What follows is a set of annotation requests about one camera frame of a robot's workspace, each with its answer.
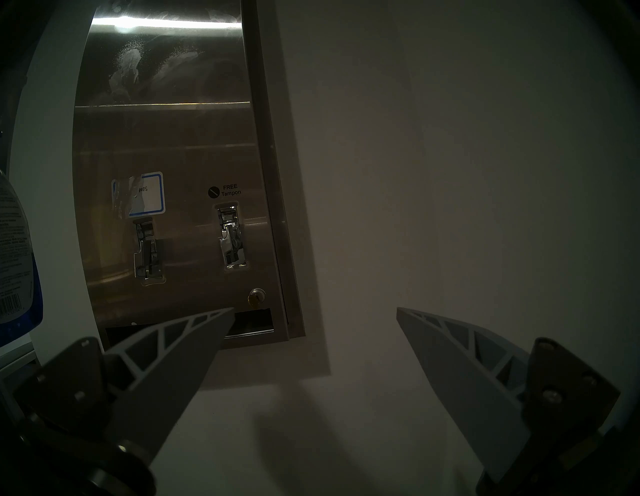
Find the screw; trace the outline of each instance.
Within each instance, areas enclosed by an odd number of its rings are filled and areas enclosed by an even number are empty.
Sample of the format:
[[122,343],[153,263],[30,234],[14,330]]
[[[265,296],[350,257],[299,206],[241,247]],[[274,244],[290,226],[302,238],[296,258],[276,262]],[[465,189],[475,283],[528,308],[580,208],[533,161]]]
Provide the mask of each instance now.
[[545,389],[542,392],[542,397],[549,403],[559,404],[562,403],[562,395],[555,389]]

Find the blue bottle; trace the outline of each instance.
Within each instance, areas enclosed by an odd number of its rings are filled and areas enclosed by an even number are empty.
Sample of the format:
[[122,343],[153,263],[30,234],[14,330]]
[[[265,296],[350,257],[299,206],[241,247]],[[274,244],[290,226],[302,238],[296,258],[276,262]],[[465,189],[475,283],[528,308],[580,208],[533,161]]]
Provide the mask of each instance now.
[[29,226],[9,180],[0,171],[0,346],[42,322],[42,290]]

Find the barcode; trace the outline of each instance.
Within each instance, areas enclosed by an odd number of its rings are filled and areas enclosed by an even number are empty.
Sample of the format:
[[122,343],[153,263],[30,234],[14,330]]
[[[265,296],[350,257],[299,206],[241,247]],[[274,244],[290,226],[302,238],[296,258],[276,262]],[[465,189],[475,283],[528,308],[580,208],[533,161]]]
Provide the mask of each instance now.
[[20,304],[20,296],[17,294],[0,298],[0,317],[14,314],[20,310],[22,310],[22,305]]

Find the blue bordered label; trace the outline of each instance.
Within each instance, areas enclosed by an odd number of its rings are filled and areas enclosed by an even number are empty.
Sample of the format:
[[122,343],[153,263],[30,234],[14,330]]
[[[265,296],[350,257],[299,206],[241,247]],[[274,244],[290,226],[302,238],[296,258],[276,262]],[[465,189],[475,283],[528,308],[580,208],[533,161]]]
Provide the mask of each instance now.
[[[134,183],[130,179],[129,187]],[[164,197],[164,180],[162,172],[149,172],[136,181],[136,190],[131,191],[128,202],[128,217],[164,214],[166,210]],[[111,181],[111,195],[115,197],[116,180]]]

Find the chrome lever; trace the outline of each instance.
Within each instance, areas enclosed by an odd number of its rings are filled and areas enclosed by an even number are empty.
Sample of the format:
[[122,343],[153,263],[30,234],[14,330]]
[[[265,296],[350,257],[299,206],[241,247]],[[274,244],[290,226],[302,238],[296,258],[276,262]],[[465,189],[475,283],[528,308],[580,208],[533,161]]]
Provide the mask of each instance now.
[[136,278],[144,279],[147,284],[163,282],[162,264],[158,253],[154,225],[151,219],[134,223],[140,250],[133,254]]
[[237,208],[235,206],[220,207],[218,209],[218,221],[220,222],[220,229],[222,229],[220,248],[225,265],[227,268],[245,265],[246,260],[244,259]]

